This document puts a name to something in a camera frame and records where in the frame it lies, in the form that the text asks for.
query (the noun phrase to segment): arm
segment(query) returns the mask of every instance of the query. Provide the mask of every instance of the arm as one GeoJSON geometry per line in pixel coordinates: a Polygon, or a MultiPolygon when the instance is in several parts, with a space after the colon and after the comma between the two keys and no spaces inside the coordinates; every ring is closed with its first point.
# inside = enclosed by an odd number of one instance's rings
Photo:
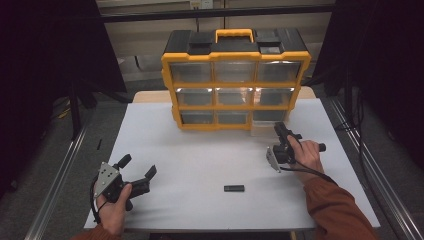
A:
{"type": "MultiPolygon", "coordinates": [[[[299,144],[291,136],[287,140],[298,162],[324,173],[318,143],[304,141],[299,144]]],[[[299,164],[291,167],[302,168],[299,164]]],[[[316,239],[378,239],[349,192],[314,174],[296,172],[296,175],[304,184],[308,213],[318,225],[316,239]]]]}
{"type": "Polygon", "coordinates": [[[127,184],[121,191],[121,195],[116,203],[106,202],[106,198],[101,195],[97,198],[97,206],[99,209],[101,224],[94,229],[81,233],[72,238],[72,240],[120,240],[124,232],[125,223],[125,203],[131,194],[132,186],[127,184]]]}

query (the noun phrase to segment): white table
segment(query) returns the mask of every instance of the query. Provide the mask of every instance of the white table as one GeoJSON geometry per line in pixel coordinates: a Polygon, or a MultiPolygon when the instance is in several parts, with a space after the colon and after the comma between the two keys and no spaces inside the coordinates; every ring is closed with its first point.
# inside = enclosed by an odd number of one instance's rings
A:
{"type": "MultiPolygon", "coordinates": [[[[327,145],[324,169],[347,189],[373,227],[379,222],[319,99],[298,99],[289,129],[327,145]]],[[[265,159],[277,138],[249,131],[181,131],[171,103],[133,103],[128,109],[109,163],[125,154],[124,181],[144,177],[156,165],[151,192],[132,199],[126,229],[145,232],[290,231],[315,227],[305,194],[291,172],[275,172],[265,159]],[[242,193],[224,185],[245,185],[242,193]]],[[[89,213],[85,228],[93,228],[89,213]]]]}

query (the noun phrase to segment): yellow storage organizer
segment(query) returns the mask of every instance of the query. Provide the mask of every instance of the yellow storage organizer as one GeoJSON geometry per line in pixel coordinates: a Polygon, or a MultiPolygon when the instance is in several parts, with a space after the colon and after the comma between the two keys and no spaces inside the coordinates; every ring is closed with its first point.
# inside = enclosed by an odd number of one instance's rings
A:
{"type": "Polygon", "coordinates": [[[173,31],[162,56],[172,114],[184,130],[284,120],[311,56],[294,28],[173,31]]]}

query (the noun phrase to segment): orange sleeve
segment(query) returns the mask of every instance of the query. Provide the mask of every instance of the orange sleeve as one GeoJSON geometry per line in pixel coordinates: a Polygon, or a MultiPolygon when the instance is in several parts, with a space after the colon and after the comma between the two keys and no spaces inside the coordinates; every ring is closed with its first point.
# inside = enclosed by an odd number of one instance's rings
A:
{"type": "Polygon", "coordinates": [[[304,190],[308,212],[317,223],[315,239],[378,239],[348,191],[319,177],[306,182],[304,190]]]}
{"type": "Polygon", "coordinates": [[[87,232],[80,233],[74,236],[73,238],[71,238],[71,240],[98,240],[98,239],[121,240],[122,238],[120,236],[115,236],[110,234],[108,231],[106,231],[103,228],[101,224],[98,224],[95,228],[87,232]]]}

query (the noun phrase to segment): hand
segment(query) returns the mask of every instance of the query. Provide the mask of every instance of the hand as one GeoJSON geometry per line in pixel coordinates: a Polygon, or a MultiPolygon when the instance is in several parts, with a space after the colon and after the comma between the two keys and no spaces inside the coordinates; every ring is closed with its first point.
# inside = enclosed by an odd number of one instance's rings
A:
{"type": "MultiPolygon", "coordinates": [[[[116,203],[108,202],[99,210],[103,228],[112,235],[120,236],[124,232],[125,203],[131,194],[131,190],[131,184],[125,185],[116,203]]],[[[106,201],[106,197],[100,195],[96,200],[97,207],[102,206],[106,201]]]]}
{"type": "MultiPolygon", "coordinates": [[[[296,160],[308,168],[324,173],[324,169],[319,158],[319,145],[314,141],[303,141],[299,144],[292,136],[287,136],[287,140],[293,148],[296,160]]],[[[291,165],[293,169],[305,169],[300,164],[291,165]]],[[[305,172],[295,172],[299,180],[305,184],[310,179],[318,177],[315,174],[305,172]]]]}

